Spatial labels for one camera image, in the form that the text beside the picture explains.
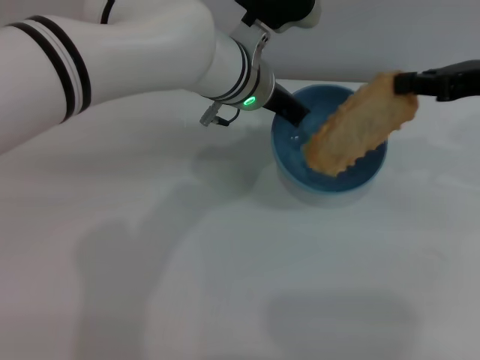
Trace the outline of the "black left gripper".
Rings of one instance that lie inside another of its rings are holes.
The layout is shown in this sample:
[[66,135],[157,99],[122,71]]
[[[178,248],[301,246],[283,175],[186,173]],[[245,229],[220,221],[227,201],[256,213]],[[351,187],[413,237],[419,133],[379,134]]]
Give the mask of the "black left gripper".
[[280,84],[274,85],[273,92],[263,108],[282,116],[296,128],[310,112]]

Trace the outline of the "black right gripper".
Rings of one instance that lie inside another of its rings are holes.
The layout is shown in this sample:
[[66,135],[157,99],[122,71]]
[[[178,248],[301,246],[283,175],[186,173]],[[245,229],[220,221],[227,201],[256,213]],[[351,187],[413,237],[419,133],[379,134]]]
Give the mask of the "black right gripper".
[[394,76],[394,93],[436,96],[439,102],[479,96],[479,60]]

